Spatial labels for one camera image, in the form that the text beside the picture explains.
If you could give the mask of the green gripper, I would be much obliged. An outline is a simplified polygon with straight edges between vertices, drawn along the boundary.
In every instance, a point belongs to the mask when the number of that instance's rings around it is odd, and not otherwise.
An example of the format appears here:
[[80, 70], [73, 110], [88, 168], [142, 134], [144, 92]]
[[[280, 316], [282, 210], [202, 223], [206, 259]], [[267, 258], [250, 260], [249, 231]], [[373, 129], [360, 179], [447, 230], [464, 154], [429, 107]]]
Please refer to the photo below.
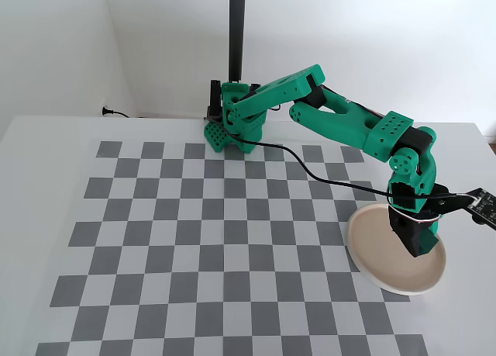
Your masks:
[[435, 173], [394, 173], [388, 182], [389, 223], [412, 257], [428, 254], [439, 242], [440, 215], [432, 211], [428, 196], [445, 194], [446, 187], [437, 185], [435, 178]]

